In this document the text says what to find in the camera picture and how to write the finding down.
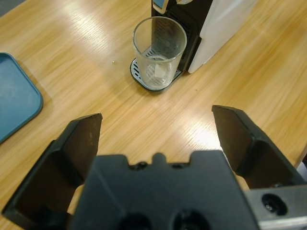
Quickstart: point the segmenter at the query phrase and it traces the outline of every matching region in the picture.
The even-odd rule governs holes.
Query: clear glass
[[[151,17],[141,21],[133,32],[133,46],[141,80],[151,90],[161,90],[173,80],[187,35],[175,20]]]

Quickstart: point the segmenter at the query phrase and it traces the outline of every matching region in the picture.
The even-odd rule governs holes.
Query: blue tray
[[[0,143],[43,107],[43,97],[15,59],[0,53]]]

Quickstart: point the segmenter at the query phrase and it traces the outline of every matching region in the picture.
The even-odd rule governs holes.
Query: tray rim
[[[3,143],[8,137],[10,137],[13,133],[15,133],[16,131],[18,131],[22,126],[24,126],[25,124],[27,124],[30,120],[32,120],[34,117],[36,117],[39,112],[42,110],[43,108],[43,104],[44,104],[44,99],[43,96],[41,94],[41,92],[38,90],[38,88],[34,85],[34,83],[30,80],[30,78],[28,77],[28,75],[25,73],[25,71],[21,68],[21,66],[18,64],[18,62],[16,61],[16,59],[9,53],[6,52],[0,52],[0,56],[7,56],[7,58],[9,58],[10,60],[13,61],[13,63],[15,64],[15,66],[18,68],[18,70],[21,72],[21,74],[24,76],[24,78],[26,79],[26,81],[30,84],[30,86],[33,88],[33,90],[36,92],[36,94],[38,95],[38,99],[39,99],[39,105],[37,107],[37,109],[25,120],[23,120],[22,122],[20,122],[19,124],[17,123],[17,126],[15,128],[13,128],[9,133],[7,133],[6,135],[4,135],[3,137],[0,137],[0,144]]]

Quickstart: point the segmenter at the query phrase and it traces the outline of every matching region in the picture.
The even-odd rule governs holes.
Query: drip tray
[[[163,89],[160,89],[160,90],[152,90],[150,88],[148,88],[144,82],[142,81],[141,79],[141,73],[140,73],[140,70],[139,70],[139,66],[138,66],[138,63],[136,62],[136,59],[134,59],[131,63],[131,66],[130,66],[130,72],[131,72],[131,75],[132,77],[141,85],[143,86],[144,88],[150,90],[150,91],[161,91],[161,90],[164,90],[165,88],[167,88],[168,86],[166,86],[165,88]],[[172,82],[177,78],[179,77],[181,74],[181,71],[177,69],[175,75],[174,75],[174,78],[172,80]]]

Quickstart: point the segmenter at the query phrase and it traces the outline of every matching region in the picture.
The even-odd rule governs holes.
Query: wooden table
[[[150,16],[149,1],[24,2],[0,18],[0,51],[18,60],[44,107],[0,145],[0,208],[48,143],[93,113],[103,114],[98,154],[187,161],[194,150],[220,149],[211,106],[233,106],[297,164],[307,143],[306,15],[306,0],[260,0],[207,64],[153,95],[129,70],[132,31]],[[18,228],[1,217],[0,229]]]

